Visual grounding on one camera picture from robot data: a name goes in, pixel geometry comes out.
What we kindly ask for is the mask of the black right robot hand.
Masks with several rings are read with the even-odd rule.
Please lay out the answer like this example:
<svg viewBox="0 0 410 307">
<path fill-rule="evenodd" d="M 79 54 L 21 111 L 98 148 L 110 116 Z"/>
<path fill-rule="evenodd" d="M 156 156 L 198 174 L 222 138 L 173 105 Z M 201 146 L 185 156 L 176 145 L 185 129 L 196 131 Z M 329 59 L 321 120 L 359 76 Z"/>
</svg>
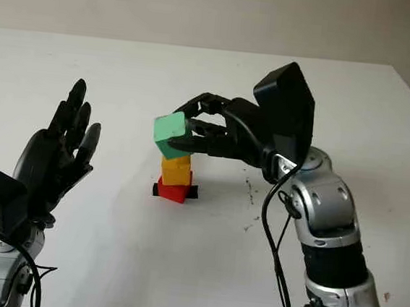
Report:
<svg viewBox="0 0 410 307">
<path fill-rule="evenodd" d="M 188 132 L 169 139 L 175 150 L 242 160 L 272 176 L 276 154 L 271 132 L 261 108 L 243 98 L 227 99 L 203 93 L 187 101 L 178 112 L 184 114 Z"/>
</svg>

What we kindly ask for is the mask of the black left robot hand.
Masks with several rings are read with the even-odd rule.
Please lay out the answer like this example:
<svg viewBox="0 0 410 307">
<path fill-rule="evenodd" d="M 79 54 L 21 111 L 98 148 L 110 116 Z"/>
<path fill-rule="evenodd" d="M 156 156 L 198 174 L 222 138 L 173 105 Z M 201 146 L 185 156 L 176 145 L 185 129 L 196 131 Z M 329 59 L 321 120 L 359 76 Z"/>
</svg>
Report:
<svg viewBox="0 0 410 307">
<path fill-rule="evenodd" d="M 76 81 L 48 127 L 31 136 L 14 169 L 13 177 L 27 189 L 28 218 L 43 228 L 54 226 L 55 207 L 93 170 L 101 125 L 90 123 L 86 87 L 83 79 Z"/>
</svg>

